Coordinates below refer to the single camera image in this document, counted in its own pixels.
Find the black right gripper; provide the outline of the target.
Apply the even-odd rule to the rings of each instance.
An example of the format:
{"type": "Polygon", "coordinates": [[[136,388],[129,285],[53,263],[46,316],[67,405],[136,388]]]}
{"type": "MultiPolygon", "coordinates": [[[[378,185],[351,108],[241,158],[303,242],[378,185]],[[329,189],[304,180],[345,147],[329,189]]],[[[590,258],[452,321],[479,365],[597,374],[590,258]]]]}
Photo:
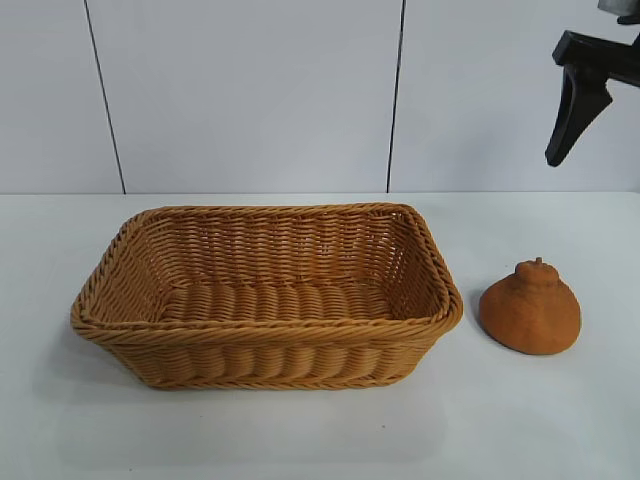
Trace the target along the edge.
{"type": "Polygon", "coordinates": [[[547,164],[558,167],[589,125],[612,103],[608,78],[639,84],[639,37],[632,44],[565,31],[552,58],[564,67],[556,122],[545,150],[547,164]]]}

